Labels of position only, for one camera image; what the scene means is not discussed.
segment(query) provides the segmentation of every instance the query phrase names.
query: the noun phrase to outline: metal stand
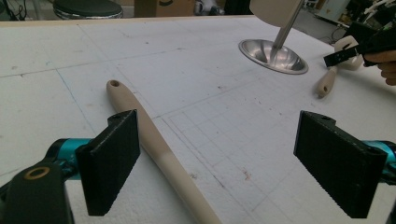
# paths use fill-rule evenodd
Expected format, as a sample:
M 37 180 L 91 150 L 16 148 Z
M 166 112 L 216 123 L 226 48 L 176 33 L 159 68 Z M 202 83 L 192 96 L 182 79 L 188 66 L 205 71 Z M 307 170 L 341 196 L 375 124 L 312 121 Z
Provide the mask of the metal stand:
M 288 24 L 280 28 L 275 42 L 260 39 L 243 40 L 239 43 L 242 53 L 251 61 L 277 72 L 291 75 L 306 73 L 307 63 L 294 51 L 283 46 L 303 3 L 304 0 L 301 0 Z

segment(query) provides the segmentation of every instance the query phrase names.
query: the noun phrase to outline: metal pole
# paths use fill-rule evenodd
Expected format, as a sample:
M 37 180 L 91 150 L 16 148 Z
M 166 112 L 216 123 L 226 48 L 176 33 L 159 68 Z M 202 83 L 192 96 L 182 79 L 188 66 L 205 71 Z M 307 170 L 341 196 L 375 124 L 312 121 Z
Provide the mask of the metal pole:
M 288 34 L 290 32 L 291 27 L 293 26 L 298 13 L 300 12 L 300 8 L 302 7 L 304 3 L 304 0 L 300 1 L 300 4 L 297 6 L 296 10 L 294 11 L 294 14 L 291 16 L 288 24 L 285 27 L 280 28 L 279 33 L 277 33 L 276 39 L 274 41 L 273 49 L 276 51 L 278 49 L 281 49 L 283 47 L 283 44 L 285 43 L 286 37 L 288 37 Z

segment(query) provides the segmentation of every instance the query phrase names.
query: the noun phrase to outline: hole in wooden rod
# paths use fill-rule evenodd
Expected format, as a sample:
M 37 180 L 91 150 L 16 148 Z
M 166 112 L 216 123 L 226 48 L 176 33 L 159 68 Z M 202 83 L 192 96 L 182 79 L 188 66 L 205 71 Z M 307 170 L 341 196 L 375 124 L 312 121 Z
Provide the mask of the hole in wooden rod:
M 117 80 L 111 80 L 110 85 L 112 85 L 113 87 L 118 87 L 120 83 Z

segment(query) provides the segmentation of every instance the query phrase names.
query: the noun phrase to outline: white lamp shade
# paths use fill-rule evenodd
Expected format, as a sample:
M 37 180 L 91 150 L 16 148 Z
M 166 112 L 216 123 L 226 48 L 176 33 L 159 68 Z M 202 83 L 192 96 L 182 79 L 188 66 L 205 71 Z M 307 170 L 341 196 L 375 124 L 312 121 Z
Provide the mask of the white lamp shade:
M 250 0 L 250 10 L 260 20 L 285 27 L 301 0 Z

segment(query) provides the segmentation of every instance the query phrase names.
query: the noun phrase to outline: human hand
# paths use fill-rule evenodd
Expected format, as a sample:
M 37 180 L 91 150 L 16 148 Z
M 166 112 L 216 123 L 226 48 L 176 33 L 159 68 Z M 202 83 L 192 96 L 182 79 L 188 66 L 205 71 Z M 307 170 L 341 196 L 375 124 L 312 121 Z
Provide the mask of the human hand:
M 381 76 L 386 79 L 385 82 L 390 86 L 396 86 L 396 50 L 365 54 L 364 58 L 378 63 L 378 68 L 382 70 Z

